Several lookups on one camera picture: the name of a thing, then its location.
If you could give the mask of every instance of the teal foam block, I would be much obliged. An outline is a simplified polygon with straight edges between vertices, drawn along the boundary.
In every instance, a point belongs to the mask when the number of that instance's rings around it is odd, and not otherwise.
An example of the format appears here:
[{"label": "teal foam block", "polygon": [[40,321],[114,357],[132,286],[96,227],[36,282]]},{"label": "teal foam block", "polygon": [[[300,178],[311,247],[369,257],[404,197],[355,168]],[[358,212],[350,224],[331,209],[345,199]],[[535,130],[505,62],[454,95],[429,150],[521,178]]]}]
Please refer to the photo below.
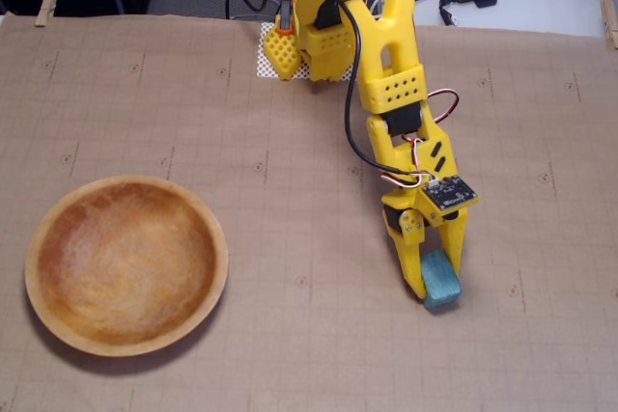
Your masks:
[{"label": "teal foam block", "polygon": [[457,301],[462,284],[444,250],[432,251],[421,257],[421,275],[427,289],[423,300],[427,309]]}]

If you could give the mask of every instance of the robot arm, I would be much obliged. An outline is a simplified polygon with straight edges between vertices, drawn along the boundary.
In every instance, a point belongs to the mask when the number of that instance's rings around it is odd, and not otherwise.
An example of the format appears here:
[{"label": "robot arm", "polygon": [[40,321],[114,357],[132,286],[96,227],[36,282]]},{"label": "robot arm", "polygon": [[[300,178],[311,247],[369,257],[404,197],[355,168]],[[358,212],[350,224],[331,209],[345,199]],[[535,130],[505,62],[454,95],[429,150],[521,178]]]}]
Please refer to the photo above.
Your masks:
[{"label": "robot arm", "polygon": [[[312,80],[339,80],[352,63],[355,35],[360,35],[357,85],[361,104],[371,113],[372,164],[397,185],[382,197],[383,220],[405,280],[433,307],[454,301],[461,292],[466,209],[478,197],[458,176],[448,134],[434,121],[416,46],[413,4],[384,0],[381,18],[374,19],[364,0],[294,0],[294,47],[309,64]],[[393,138],[399,136],[404,142],[395,146]],[[438,229],[443,250],[421,257],[419,246],[430,226]]]}]

